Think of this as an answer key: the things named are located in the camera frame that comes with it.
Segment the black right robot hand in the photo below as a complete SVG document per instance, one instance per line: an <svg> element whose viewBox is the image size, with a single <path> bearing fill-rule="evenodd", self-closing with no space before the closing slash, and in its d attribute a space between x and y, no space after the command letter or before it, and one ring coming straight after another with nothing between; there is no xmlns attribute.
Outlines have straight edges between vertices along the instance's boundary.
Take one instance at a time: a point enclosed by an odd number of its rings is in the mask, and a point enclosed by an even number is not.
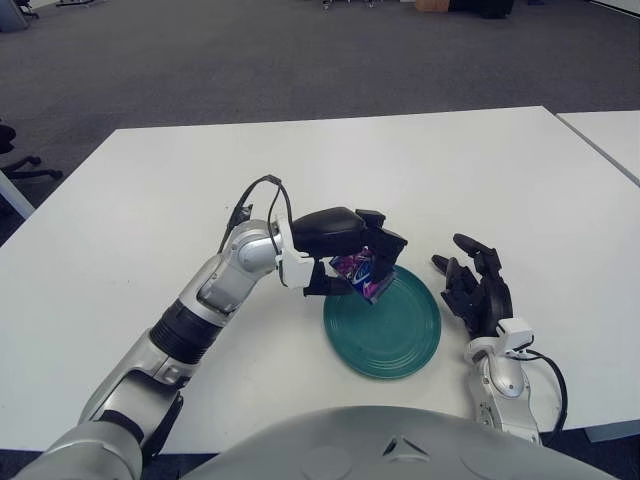
<svg viewBox="0 0 640 480"><path fill-rule="evenodd" d="M480 279L455 257L433 255L433 265L445 277L441 297L453 315L463 320L471 339L497 337L498 322L513 317L511 294L500 275L497 250L461 233L454 234L453 241L473 260Z"/></svg>

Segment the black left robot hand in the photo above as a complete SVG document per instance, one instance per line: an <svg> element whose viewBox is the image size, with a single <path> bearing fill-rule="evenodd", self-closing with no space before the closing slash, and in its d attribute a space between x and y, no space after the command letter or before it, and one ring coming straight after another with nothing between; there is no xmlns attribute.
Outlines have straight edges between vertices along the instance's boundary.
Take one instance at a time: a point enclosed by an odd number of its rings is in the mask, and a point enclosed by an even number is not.
<svg viewBox="0 0 640 480"><path fill-rule="evenodd" d="M370 304L392 283L398 256L408 244L383 227L374 210L334 207L293 222L295 248L314 260L306 296L358 293Z"/></svg>

